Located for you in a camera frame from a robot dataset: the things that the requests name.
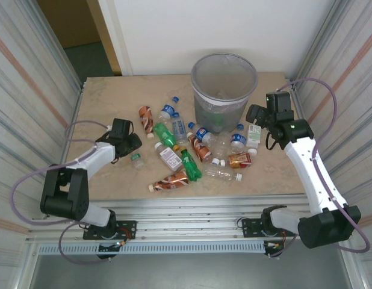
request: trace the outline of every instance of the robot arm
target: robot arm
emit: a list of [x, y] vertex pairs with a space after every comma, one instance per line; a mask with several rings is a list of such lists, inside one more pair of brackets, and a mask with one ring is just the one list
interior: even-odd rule
[[112, 236], [116, 231], [115, 213], [89, 202], [88, 180], [104, 165], [114, 164], [142, 145], [138, 135], [129, 134], [131, 125], [129, 120], [114, 119], [111, 130], [96, 140], [96, 150], [88, 158], [63, 169], [48, 171], [40, 210], [45, 214], [88, 223], [104, 237]]
[[268, 93], [267, 108], [251, 105], [246, 116], [248, 122], [267, 128], [268, 133], [279, 143], [294, 164], [309, 200], [311, 215], [293, 211], [286, 206], [275, 206], [264, 210], [261, 218], [268, 228], [281, 228], [300, 235], [308, 248], [347, 240], [353, 226], [338, 210], [337, 201], [356, 222], [361, 218], [357, 206], [349, 207], [346, 200], [333, 184], [324, 164], [316, 154], [317, 164], [326, 184], [332, 190], [333, 200], [312, 163], [312, 151], [316, 144], [314, 135], [306, 120], [294, 120], [288, 92]]

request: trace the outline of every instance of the tabletop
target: tabletop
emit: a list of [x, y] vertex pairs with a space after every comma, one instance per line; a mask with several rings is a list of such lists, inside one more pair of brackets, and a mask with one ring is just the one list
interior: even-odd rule
[[[265, 94], [286, 83], [282, 73], [259, 73], [258, 86], [250, 96], [241, 123], [247, 131], [245, 115], [251, 104], [266, 106]], [[161, 197], [198, 197], [198, 196], [238, 196], [247, 194], [301, 194], [304, 188], [297, 172], [285, 152], [276, 146], [266, 150], [266, 130], [262, 130], [258, 154], [252, 165], [237, 169], [243, 174], [242, 181], [225, 182], [210, 177], [202, 177], [197, 182], [176, 190], [156, 191], [148, 189], [152, 184], [172, 174], [158, 158], [153, 146], [158, 137], [148, 140], [140, 123], [138, 109], [148, 105], [154, 120], [163, 105], [172, 96], [179, 97], [177, 110], [185, 121], [195, 121], [194, 96], [190, 75], [155, 76], [115, 76], [88, 78], [78, 112], [78, 120], [95, 120], [111, 125], [114, 118], [128, 119], [134, 123], [135, 133], [143, 145], [138, 150], [144, 159], [142, 170], [133, 168], [130, 157], [121, 158], [116, 164], [101, 168], [89, 180], [90, 199], [142, 199]], [[104, 133], [100, 126], [77, 125], [73, 138], [97, 139]], [[80, 156], [90, 148], [87, 143], [72, 143], [67, 160]], [[194, 154], [190, 144], [187, 146], [200, 170], [202, 164]]]

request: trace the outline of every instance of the bottle cap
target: bottle cap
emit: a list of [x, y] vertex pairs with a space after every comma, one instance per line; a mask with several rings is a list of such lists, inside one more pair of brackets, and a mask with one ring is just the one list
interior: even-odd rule
[[155, 145], [154, 145], [154, 149], [158, 149], [159, 148], [159, 146], [161, 145], [162, 143], [159, 141], [158, 143], [156, 143]]
[[218, 158], [213, 158], [211, 161], [212, 164], [219, 164], [220, 160]]
[[247, 152], [252, 156], [255, 157], [257, 155], [256, 149], [248, 149]]
[[134, 154], [134, 155], [131, 156], [130, 159], [131, 159], [132, 161], [134, 161], [134, 160], [137, 160], [137, 159], [139, 159], [139, 158], [140, 158], [140, 154]]
[[244, 130], [244, 125], [242, 123], [237, 125], [237, 130], [243, 131]]

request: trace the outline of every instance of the floor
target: floor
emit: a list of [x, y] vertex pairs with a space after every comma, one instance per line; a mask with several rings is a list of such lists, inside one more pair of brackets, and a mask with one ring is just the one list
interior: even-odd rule
[[[94, 260], [82, 256], [81, 260]], [[61, 256], [39, 257], [32, 289], [334, 289], [351, 288], [339, 250], [307, 249], [297, 241], [278, 259], [260, 253], [119, 255], [78, 266]]]
[[102, 42], [66, 48], [64, 51], [81, 83], [87, 77], [114, 76]]

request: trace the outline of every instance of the white wall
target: white wall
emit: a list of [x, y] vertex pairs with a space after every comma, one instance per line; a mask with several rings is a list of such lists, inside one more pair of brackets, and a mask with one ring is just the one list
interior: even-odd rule
[[333, 0], [99, 0], [124, 75], [190, 73], [206, 54], [294, 76]]

